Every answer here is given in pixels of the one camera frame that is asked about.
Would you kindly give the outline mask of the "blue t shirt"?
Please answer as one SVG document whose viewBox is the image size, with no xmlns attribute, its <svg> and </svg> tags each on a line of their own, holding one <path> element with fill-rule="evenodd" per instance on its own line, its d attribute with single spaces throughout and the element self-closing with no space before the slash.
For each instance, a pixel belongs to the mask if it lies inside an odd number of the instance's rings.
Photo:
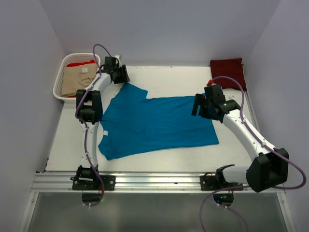
<svg viewBox="0 0 309 232">
<path fill-rule="evenodd" d="M 210 119 L 191 114 L 195 97 L 148 98 L 147 90 L 124 84 L 103 114 L 98 145 L 107 160 L 150 151 L 217 145 Z"/>
</svg>

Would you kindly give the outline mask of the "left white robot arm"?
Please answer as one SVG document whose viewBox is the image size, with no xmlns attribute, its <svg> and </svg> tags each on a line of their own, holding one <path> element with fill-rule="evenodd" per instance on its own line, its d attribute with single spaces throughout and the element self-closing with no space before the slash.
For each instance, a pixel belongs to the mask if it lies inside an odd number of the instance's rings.
<svg viewBox="0 0 309 232">
<path fill-rule="evenodd" d="M 76 93 L 75 117 L 81 123 L 83 149 L 80 166 L 72 178 L 74 190 L 104 191 L 103 177 L 98 172 L 97 131 L 103 116 L 101 94 L 110 84 L 129 82 L 126 66 L 121 56 L 105 57 L 98 67 L 94 80 Z"/>
</svg>

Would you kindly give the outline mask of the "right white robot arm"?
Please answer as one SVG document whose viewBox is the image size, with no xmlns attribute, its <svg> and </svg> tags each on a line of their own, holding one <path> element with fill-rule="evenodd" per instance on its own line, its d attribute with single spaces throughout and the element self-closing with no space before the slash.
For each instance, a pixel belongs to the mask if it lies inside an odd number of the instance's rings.
<svg viewBox="0 0 309 232">
<path fill-rule="evenodd" d="M 275 187 L 287 181 L 289 154 L 277 149 L 264 139 L 241 113 L 235 100 L 227 100 L 220 85 L 206 86 L 204 94 L 196 94 L 192 115 L 220 121 L 236 136 L 247 151 L 249 167 L 234 164 L 220 167 L 215 175 L 205 174 L 206 183 L 215 183 L 219 189 L 248 185 L 255 192 Z"/>
</svg>

